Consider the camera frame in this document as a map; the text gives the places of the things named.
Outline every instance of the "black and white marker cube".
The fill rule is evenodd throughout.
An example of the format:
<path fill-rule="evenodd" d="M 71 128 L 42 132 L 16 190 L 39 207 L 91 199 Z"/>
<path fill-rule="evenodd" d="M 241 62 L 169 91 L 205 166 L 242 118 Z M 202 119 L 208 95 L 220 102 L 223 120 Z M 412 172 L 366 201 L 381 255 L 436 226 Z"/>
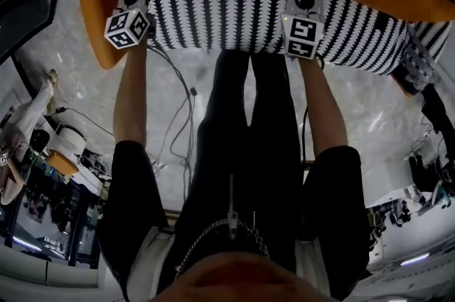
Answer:
<path fill-rule="evenodd" d="M 132 9 L 107 19 L 105 38 L 116 48 L 139 44 L 150 23 L 140 9 Z"/>
<path fill-rule="evenodd" d="M 324 23 L 282 14 L 282 25 L 286 54 L 313 60 L 323 37 Z"/>

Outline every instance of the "black sleeve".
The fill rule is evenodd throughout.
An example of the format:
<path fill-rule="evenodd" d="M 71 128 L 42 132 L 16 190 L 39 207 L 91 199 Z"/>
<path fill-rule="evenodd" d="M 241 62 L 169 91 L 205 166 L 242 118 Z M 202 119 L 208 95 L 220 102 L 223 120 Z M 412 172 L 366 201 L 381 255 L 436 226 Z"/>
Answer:
<path fill-rule="evenodd" d="M 316 158 L 304 184 L 304 219 L 319 238 L 332 297 L 342 301 L 368 265 L 368 217 L 360 156 L 349 146 Z"/>
<path fill-rule="evenodd" d="M 153 226 L 168 223 L 150 159 L 141 144 L 121 141 L 115 146 L 109 197 L 98 227 L 103 257 L 124 295 L 132 264 Z"/>

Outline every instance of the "fluorescent light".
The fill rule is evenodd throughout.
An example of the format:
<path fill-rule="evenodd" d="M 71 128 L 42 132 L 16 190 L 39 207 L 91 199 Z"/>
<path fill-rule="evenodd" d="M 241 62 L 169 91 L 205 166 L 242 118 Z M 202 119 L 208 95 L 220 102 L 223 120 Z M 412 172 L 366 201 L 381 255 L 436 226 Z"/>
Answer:
<path fill-rule="evenodd" d="M 30 249 L 33 249 L 33 250 L 36 250 L 37 252 L 42 252 L 43 250 L 41 250 L 40 248 L 38 247 L 35 247 L 35 245 L 32 245 L 32 244 L 29 244 L 28 242 L 25 242 L 17 237 L 13 237 L 13 240 L 22 245 L 23 247 L 26 247 L 26 248 L 30 248 Z"/>
<path fill-rule="evenodd" d="M 417 263 L 418 261 L 421 261 L 421 260 L 424 260 L 424 259 L 428 258 L 428 256 L 429 256 L 429 253 L 425 253 L 425 254 L 419 255 L 418 257 L 405 260 L 404 262 L 402 262 L 400 264 L 400 266 L 405 266 L 405 265 Z"/>

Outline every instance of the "person's right arm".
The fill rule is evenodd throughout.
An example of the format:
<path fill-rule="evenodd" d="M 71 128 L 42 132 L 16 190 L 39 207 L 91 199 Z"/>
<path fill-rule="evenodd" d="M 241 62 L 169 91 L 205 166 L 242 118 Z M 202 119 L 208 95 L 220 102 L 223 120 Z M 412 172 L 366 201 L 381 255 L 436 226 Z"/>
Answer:
<path fill-rule="evenodd" d="M 317 60 L 300 59 L 304 76 L 314 156 L 326 149 L 348 145 L 343 116 Z"/>

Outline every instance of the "forearm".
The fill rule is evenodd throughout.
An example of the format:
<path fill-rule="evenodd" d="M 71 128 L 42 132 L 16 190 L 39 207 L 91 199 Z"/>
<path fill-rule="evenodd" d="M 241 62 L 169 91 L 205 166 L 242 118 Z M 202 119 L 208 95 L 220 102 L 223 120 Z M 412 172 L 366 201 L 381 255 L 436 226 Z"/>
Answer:
<path fill-rule="evenodd" d="M 326 149 L 348 145 L 343 116 L 316 60 L 299 60 L 305 82 L 314 156 Z"/>
<path fill-rule="evenodd" d="M 114 108 L 115 143 L 132 140 L 146 145 L 146 54 L 145 41 L 127 54 Z"/>

